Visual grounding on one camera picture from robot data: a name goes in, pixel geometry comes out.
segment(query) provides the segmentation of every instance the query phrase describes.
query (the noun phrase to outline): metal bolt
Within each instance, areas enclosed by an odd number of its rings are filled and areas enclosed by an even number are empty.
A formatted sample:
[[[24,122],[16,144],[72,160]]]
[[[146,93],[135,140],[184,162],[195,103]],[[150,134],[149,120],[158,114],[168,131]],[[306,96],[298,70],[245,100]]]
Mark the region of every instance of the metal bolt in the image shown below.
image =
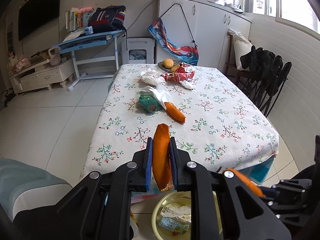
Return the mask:
[[[189,168],[195,168],[195,167],[197,166],[197,164],[196,164],[195,162],[188,162],[188,163],[187,163],[187,166],[188,166]]]
[[[133,168],[137,167],[137,164],[135,162],[128,162],[127,167],[130,169],[133,169]]]
[[[96,179],[96,178],[99,177],[99,172],[93,171],[93,172],[90,173],[89,177],[90,177],[91,179]]]
[[[227,178],[233,178],[234,174],[232,171],[225,171],[224,176],[226,176]]]

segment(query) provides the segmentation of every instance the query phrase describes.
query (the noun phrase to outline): white cabinet door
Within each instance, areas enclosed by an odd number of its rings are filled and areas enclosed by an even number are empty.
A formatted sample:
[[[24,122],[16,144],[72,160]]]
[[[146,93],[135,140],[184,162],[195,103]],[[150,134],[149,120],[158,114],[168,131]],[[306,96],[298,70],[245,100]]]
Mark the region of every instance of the white cabinet door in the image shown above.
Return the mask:
[[[228,19],[226,22],[227,28],[226,28],[226,32],[225,32],[225,36],[224,36],[224,43],[223,43],[223,48],[222,48],[219,67],[218,67],[218,69],[222,73],[225,72],[226,62],[227,62],[228,52],[229,52],[230,37],[228,36],[228,30],[233,29],[236,32],[241,32],[241,34],[245,38],[248,38],[249,31],[250,31],[250,25],[251,25],[251,22],[249,22],[249,21],[247,21],[237,15],[234,15],[232,13],[228,13],[227,16],[228,16]],[[234,62],[234,61],[235,61],[235,52],[232,47],[230,62]]]
[[[196,21],[197,21],[197,6],[198,3],[188,0],[160,0],[159,16],[161,16],[173,4],[181,4],[186,15],[193,36],[195,35]],[[183,16],[183,12],[179,5],[174,5],[162,18],[164,27],[167,31],[168,39],[177,46],[193,46],[192,37],[188,29],[187,22]],[[157,57],[156,63],[166,59],[177,59],[170,53],[165,51],[159,43],[157,43]]]
[[[196,13],[195,41],[199,52],[198,66],[218,68],[228,12],[199,3]]]

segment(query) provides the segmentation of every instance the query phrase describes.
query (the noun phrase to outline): black tv screen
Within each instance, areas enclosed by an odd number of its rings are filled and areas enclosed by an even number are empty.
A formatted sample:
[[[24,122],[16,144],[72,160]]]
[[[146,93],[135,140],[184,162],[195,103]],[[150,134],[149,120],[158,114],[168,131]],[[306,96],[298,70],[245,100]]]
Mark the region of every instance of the black tv screen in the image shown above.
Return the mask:
[[[60,0],[29,0],[19,10],[19,41],[59,14]]]

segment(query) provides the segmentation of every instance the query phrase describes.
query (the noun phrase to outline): pink plush toy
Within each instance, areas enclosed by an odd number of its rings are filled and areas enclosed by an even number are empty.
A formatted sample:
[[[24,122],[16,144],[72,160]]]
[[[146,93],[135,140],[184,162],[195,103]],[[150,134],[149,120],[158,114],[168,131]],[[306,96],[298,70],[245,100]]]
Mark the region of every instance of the pink plush toy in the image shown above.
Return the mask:
[[[84,8],[77,10],[77,13],[84,14],[86,12],[92,12],[92,11],[94,11],[94,9],[92,7],[84,7]]]

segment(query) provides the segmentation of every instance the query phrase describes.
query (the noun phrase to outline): shoe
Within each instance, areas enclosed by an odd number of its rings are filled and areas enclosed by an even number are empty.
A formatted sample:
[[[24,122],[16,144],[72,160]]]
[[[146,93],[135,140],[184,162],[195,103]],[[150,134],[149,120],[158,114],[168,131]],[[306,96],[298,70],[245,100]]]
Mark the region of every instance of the shoe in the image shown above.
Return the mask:
[[[243,10],[239,9],[237,6],[233,5],[232,3],[224,3],[224,6],[226,7],[230,7],[232,10],[234,10],[235,12],[240,12],[243,13]]]

